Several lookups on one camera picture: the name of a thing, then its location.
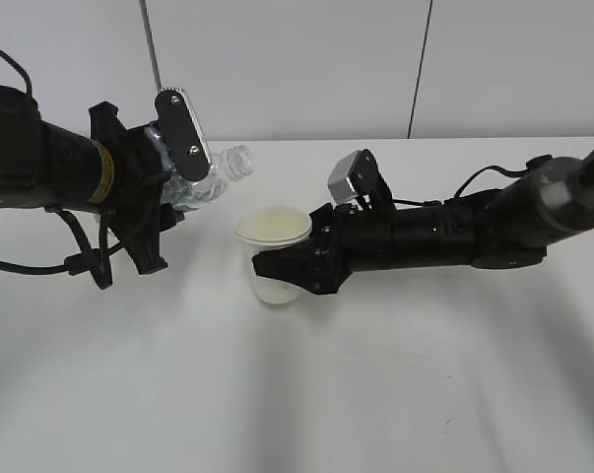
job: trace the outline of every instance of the paper cup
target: paper cup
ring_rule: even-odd
[[[302,289],[290,283],[257,276],[253,268],[253,256],[261,251],[281,249],[304,241],[311,230],[309,215],[299,209],[280,205],[253,210],[235,222],[235,233],[241,242],[253,289],[261,301],[286,304],[295,300]]]

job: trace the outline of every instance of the table surface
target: table surface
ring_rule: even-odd
[[[363,273],[272,308],[232,231],[253,207],[329,201],[358,148],[421,200],[594,138],[247,145],[258,171],[163,235],[166,271],[117,256],[105,292],[0,273],[1,473],[594,471],[594,232],[533,268]],[[0,212],[0,258],[57,263],[74,244],[54,216]]]

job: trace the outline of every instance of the black cable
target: black cable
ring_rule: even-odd
[[[416,200],[393,199],[394,204],[411,205],[413,207],[428,207],[430,205],[440,205],[438,200],[429,200],[427,202],[417,202]]]
[[[505,177],[511,177],[513,179],[516,179],[516,178],[519,178],[519,177],[524,177],[529,172],[529,169],[525,169],[525,170],[508,170],[508,169],[502,168],[500,166],[487,166],[486,168],[482,168],[482,169],[477,170],[476,172],[474,172],[463,183],[463,185],[461,185],[458,188],[458,190],[454,194],[454,198],[455,199],[458,199],[459,197],[461,197],[461,194],[463,193],[463,191],[472,183],[472,181],[474,179],[476,179],[479,175],[481,175],[483,172],[485,172],[486,170],[494,170],[494,171],[499,172],[500,174],[504,175]]]
[[[159,187],[158,192],[161,195],[161,187]],[[137,222],[137,225],[135,225],[135,227],[130,232],[128,232],[128,234],[126,234],[124,236],[124,238],[120,238],[119,242],[110,249],[111,255],[115,254],[120,249],[123,249],[124,246],[126,246],[130,242],[130,240],[132,238],[134,238],[135,235],[141,231],[141,229],[143,229],[143,227],[148,223],[148,219],[150,218],[150,213],[154,209],[158,200],[159,200],[158,198],[157,198],[157,200],[155,200],[155,199],[150,200],[150,202],[145,207],[145,210],[144,210],[143,215],[141,216],[141,219],[139,219],[139,222]]]
[[[99,266],[108,286],[112,285],[112,268],[108,251],[108,216],[102,214],[99,219]]]
[[[12,57],[10,57],[7,52],[5,52],[1,49],[0,49],[0,58],[3,59],[8,64],[10,64],[12,66],[12,68],[15,71],[17,71],[19,73],[19,75],[23,78],[23,80],[25,81],[26,94],[31,97],[32,96],[32,80],[30,79],[30,75],[28,74],[28,72],[23,68],[23,66],[21,66],[21,64],[19,64]]]
[[[84,233],[84,229],[80,225],[80,222],[73,215],[71,212],[67,210],[52,210],[55,214],[60,217],[65,224],[71,230],[73,237],[76,239],[76,243],[82,252],[82,256],[84,257],[85,263],[89,272],[93,276],[94,281],[98,285],[100,289],[106,289],[110,287],[112,284],[112,278],[110,274],[106,274],[104,269],[102,268],[101,264],[101,254],[98,251],[93,250],[91,244],[89,243],[89,239],[87,238],[87,234]],[[102,224],[102,220],[99,221],[99,234],[101,235],[102,229],[107,232],[108,226],[105,223],[106,219],[103,219],[104,224]]]
[[[58,266],[23,266],[21,264],[8,263],[0,261],[0,271],[8,273],[25,274],[28,276],[48,276],[52,274],[61,274],[67,272],[64,264]]]

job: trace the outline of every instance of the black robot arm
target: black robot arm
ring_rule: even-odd
[[[488,169],[518,180],[462,196]],[[373,154],[362,150],[336,165],[328,186],[337,207],[326,204],[310,214],[307,241],[257,254],[259,276],[335,294],[356,271],[538,264],[548,245],[594,229],[594,151],[584,161],[542,156],[522,171],[481,169],[453,198],[419,203],[393,199]],[[396,204],[417,208],[398,210]]]
[[[26,83],[25,92],[0,86],[0,208],[44,208],[57,214],[80,249],[56,266],[0,261],[0,270],[30,275],[89,271],[105,289],[112,284],[108,258],[120,249],[127,250],[140,274],[166,268],[160,232],[183,216],[162,202],[164,183],[172,170],[195,182],[210,169],[184,91],[161,90],[155,99],[158,119],[131,129],[119,121],[115,105],[102,102],[89,110],[87,138],[43,121],[27,72],[1,49],[0,57]],[[72,210],[100,215],[99,248],[91,247]],[[119,240],[111,248],[108,229]]]

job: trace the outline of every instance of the plastic bottle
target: plastic bottle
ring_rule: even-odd
[[[209,174],[198,182],[185,180],[173,169],[170,180],[164,184],[161,201],[182,212],[197,210],[220,197],[231,182],[238,182],[254,171],[252,153],[243,145],[210,153],[210,157]]]

